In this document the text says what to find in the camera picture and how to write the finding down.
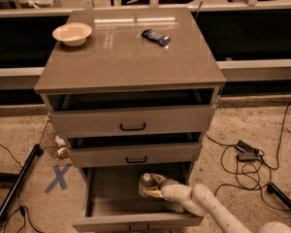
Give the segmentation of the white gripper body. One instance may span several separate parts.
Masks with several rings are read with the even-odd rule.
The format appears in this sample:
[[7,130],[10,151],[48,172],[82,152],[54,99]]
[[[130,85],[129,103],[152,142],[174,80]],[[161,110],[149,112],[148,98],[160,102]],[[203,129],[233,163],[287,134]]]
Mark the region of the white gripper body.
[[175,180],[167,179],[161,185],[162,197],[170,202],[183,204],[191,200],[192,188]]

